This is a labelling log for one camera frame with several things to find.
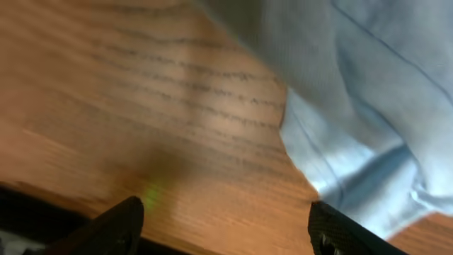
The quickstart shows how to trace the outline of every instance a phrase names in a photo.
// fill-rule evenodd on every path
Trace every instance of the gray object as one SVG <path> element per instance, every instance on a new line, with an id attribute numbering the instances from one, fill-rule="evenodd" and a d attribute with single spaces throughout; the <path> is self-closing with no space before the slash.
<path id="1" fill-rule="evenodd" d="M 453 214 L 453 1 L 200 0 L 290 86 L 287 153 L 383 238 Z"/>

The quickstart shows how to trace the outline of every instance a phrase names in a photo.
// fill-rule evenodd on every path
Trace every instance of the folded cloth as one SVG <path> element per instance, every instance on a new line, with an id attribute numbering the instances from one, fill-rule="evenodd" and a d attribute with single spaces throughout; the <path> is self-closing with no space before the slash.
<path id="1" fill-rule="evenodd" d="M 453 215 L 453 1 L 198 2 L 289 85 L 282 139 L 325 202 L 383 238 Z"/>

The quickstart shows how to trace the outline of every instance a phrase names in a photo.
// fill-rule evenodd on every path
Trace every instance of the brown wood tabletop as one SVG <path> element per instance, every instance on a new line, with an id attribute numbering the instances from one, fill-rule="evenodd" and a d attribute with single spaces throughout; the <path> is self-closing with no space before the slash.
<path id="1" fill-rule="evenodd" d="M 312 254 L 317 194 L 285 154 L 285 85 L 181 0 L 1 0 L 0 181 L 193 254 Z M 392 244 L 453 254 L 435 215 Z"/>

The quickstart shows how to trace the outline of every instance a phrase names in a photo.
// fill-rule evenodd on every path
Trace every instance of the gray cloth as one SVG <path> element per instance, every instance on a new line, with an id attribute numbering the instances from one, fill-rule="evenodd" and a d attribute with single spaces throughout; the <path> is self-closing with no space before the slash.
<path id="1" fill-rule="evenodd" d="M 290 86 L 282 139 L 324 201 L 383 238 L 453 214 L 453 1 L 199 2 Z"/>

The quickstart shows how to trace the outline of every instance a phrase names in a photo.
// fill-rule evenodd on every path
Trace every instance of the blue cloth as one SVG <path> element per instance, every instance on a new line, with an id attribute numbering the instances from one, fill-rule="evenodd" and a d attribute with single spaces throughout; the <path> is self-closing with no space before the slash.
<path id="1" fill-rule="evenodd" d="M 453 214 L 453 1 L 200 2 L 290 86 L 282 139 L 324 201 L 383 238 Z"/>

